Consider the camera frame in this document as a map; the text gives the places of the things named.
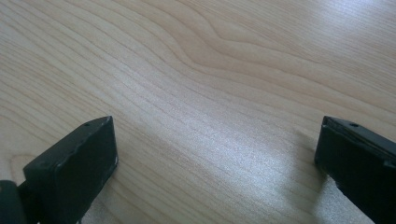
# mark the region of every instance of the wood grain pattern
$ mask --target wood grain pattern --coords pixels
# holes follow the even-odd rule
[[[83,223],[370,223],[313,164],[321,119],[396,140],[392,1],[0,0],[0,178],[112,115]]]

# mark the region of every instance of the desk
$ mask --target desk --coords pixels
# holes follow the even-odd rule
[[[83,223],[370,223],[313,163],[325,115],[396,140],[396,4],[0,1],[0,178],[112,115]]]

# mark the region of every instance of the wood surface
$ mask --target wood surface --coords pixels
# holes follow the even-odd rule
[[[0,179],[112,115],[82,223],[371,223],[313,158],[325,115],[396,140],[390,0],[0,0]]]

